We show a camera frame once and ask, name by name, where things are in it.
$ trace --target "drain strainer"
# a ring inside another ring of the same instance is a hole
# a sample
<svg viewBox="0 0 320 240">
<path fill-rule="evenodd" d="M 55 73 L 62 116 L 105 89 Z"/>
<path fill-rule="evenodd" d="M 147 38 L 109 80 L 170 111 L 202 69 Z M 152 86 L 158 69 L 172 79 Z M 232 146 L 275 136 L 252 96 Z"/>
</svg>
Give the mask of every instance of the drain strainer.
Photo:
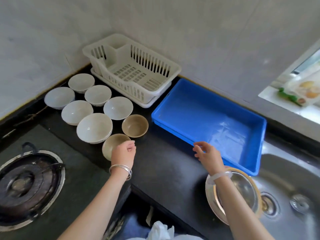
<svg viewBox="0 0 320 240">
<path fill-rule="evenodd" d="M 302 194 L 295 194 L 291 197 L 290 204 L 294 210 L 306 214 L 310 209 L 311 201 Z"/>
<path fill-rule="evenodd" d="M 267 192 L 261 192 L 262 210 L 268 218 L 275 218 L 280 212 L 277 200 Z"/>
</svg>

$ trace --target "blue plastic tray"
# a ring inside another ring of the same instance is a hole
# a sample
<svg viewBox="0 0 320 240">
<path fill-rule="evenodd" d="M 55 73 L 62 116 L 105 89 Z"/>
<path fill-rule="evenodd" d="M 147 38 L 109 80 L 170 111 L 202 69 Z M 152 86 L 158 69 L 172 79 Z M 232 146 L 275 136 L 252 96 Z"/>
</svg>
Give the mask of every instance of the blue plastic tray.
<svg viewBox="0 0 320 240">
<path fill-rule="evenodd" d="M 263 117 L 185 79 L 177 82 L 151 117 L 191 145 L 210 143 L 225 165 L 250 176 L 258 174 L 267 125 Z"/>
</svg>

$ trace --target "white jade bangle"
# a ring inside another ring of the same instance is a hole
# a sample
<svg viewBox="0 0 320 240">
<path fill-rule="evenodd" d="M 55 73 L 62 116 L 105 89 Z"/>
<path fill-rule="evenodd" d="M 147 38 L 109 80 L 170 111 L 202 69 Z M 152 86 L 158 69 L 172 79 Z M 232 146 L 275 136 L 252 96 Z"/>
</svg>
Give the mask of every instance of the white jade bangle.
<svg viewBox="0 0 320 240">
<path fill-rule="evenodd" d="M 109 168 L 109 173 L 110 173 L 110 174 L 111 174 L 111 169 L 112 169 L 113 167 L 119 167 L 119 168 L 122 168 L 122 169 L 126 170 L 126 171 L 129 173 L 126 181 L 128 181 L 128 180 L 131 179 L 132 170 L 131 170 L 128 166 L 126 166 L 126 165 L 120 165 L 120 164 L 114 164 L 114 165 L 112 165 L 112 166 Z"/>
<path fill-rule="evenodd" d="M 209 185 L 215 185 L 214 181 L 222 176 L 228 176 L 229 178 L 232 177 L 232 172 L 231 171 L 225 171 L 225 172 L 219 172 L 219 173 L 216 173 L 214 175 L 212 175 L 210 178 L 208 178 L 208 181 L 207 183 Z"/>
</svg>

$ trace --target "stainless steel sink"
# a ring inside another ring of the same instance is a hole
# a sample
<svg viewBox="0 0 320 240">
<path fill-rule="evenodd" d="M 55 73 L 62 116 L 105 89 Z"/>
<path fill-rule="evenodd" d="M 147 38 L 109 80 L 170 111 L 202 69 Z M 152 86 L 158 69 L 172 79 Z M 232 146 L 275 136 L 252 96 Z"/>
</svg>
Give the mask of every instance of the stainless steel sink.
<svg viewBox="0 0 320 240">
<path fill-rule="evenodd" d="M 264 142 L 259 175 L 261 222 L 277 240 L 320 239 L 320 169 Z"/>
</svg>

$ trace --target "beige bowl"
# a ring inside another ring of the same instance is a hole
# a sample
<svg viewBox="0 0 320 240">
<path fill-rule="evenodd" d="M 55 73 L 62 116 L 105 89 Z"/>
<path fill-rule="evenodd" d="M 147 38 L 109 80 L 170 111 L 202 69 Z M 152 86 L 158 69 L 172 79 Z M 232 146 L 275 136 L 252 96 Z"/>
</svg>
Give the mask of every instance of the beige bowl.
<svg viewBox="0 0 320 240">
<path fill-rule="evenodd" d="M 122 122 L 123 133 L 131 138 L 143 136 L 148 128 L 147 119 L 139 114 L 130 115 Z"/>
<path fill-rule="evenodd" d="M 124 134 L 114 134 L 105 140 L 102 146 L 102 154 L 103 156 L 111 161 L 111 153 L 112 149 L 116 146 L 120 145 L 125 141 L 130 141 L 130 138 Z"/>
</svg>

